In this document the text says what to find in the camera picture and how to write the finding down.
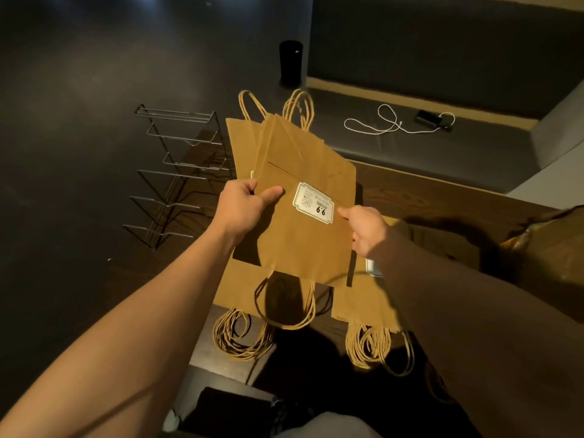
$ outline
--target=black cylinder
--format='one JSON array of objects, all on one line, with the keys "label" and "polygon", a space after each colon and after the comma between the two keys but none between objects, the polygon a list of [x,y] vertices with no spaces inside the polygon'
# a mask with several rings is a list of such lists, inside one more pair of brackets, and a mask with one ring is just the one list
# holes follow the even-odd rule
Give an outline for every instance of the black cylinder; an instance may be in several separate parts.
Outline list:
[{"label": "black cylinder", "polygon": [[302,43],[294,40],[280,43],[280,84],[284,87],[300,86],[302,47]]}]

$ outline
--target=white wall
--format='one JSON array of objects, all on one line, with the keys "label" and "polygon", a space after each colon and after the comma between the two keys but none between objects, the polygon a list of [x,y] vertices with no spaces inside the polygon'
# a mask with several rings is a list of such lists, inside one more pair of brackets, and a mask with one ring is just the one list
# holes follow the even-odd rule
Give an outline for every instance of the white wall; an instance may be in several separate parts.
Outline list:
[{"label": "white wall", "polygon": [[584,204],[584,138],[507,196],[558,209]]},{"label": "white wall", "polygon": [[533,127],[531,139],[542,169],[584,139],[584,81]]}]

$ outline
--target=person's left hand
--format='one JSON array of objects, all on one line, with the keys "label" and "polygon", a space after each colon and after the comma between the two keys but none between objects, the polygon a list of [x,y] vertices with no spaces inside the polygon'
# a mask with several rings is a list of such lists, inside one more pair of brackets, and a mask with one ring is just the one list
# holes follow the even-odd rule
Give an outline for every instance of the person's left hand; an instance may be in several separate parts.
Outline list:
[{"label": "person's left hand", "polygon": [[219,196],[211,226],[232,236],[236,244],[255,227],[264,209],[284,192],[281,186],[273,186],[259,195],[252,195],[257,184],[256,179],[231,180]]}]

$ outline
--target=hand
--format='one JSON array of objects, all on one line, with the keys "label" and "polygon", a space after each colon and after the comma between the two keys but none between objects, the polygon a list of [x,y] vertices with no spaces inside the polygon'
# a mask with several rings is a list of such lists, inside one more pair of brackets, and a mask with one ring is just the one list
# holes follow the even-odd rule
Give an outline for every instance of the hand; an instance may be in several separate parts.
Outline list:
[{"label": "hand", "polygon": [[284,192],[281,186],[274,186],[259,195],[253,195],[257,185],[256,179],[231,180],[225,184],[219,195],[211,226],[232,236],[236,244],[255,227],[264,209]]},{"label": "hand", "polygon": [[391,234],[391,228],[373,207],[339,207],[338,212],[353,228],[353,250],[365,258],[375,259]]}]

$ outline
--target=white cable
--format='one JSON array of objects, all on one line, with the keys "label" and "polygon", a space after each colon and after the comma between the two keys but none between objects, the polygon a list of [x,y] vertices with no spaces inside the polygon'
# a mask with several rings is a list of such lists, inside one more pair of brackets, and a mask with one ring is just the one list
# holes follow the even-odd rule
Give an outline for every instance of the white cable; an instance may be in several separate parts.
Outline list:
[{"label": "white cable", "polygon": [[[389,108],[390,108],[391,112],[392,112],[392,113],[393,113],[393,115],[394,115],[394,120],[393,120],[393,121],[391,121],[391,120],[388,120],[386,117],[384,117],[383,115],[381,115],[381,108],[382,108],[383,106],[387,106],[387,107],[389,107]],[[345,125],[345,129],[348,129],[348,130],[350,130],[350,131],[353,131],[353,132],[358,132],[358,133],[360,133],[360,134],[366,134],[366,135],[381,135],[381,134],[386,134],[387,132],[395,132],[395,131],[397,131],[397,130],[401,130],[401,131],[403,131],[403,132],[405,132],[405,133],[407,133],[407,134],[431,134],[432,132],[436,132],[438,129],[441,129],[441,127],[437,127],[436,129],[434,129],[434,130],[431,130],[431,131],[415,131],[415,132],[408,131],[408,130],[406,130],[406,129],[404,129],[404,128],[402,127],[402,123],[403,123],[403,121],[400,121],[400,122],[398,123],[398,116],[397,116],[397,114],[395,113],[395,111],[393,110],[393,108],[392,108],[392,107],[391,107],[389,104],[382,104],[382,105],[380,105],[380,106],[377,108],[377,115],[379,115],[379,117],[380,117],[382,120],[385,120],[385,121],[387,121],[388,123],[391,123],[391,127],[390,127],[389,129],[385,129],[385,130],[375,129],[375,127],[372,127],[372,126],[369,126],[369,125],[367,125],[367,124],[361,123],[361,121],[359,121],[359,120],[357,120],[357,119],[355,119],[355,118],[347,118],[347,119],[345,120],[345,123],[344,123],[344,125]],[[442,112],[442,114],[440,114],[440,115],[438,115],[438,116],[439,116],[439,117],[442,117],[442,115],[450,115],[450,116],[452,117],[452,123],[450,123],[450,126],[452,126],[452,125],[454,124],[454,122],[456,121],[456,117],[455,117],[455,116],[454,116],[454,114],[453,114],[453,113],[451,113],[451,112]],[[372,131],[374,131],[374,132],[359,131],[359,130],[356,130],[356,129],[351,129],[349,126],[347,126],[347,121],[356,121],[356,122],[357,122],[357,123],[359,123],[361,126],[363,126],[363,127],[366,127],[366,128],[368,128],[368,129],[371,129],[371,130],[372,130]]]}]

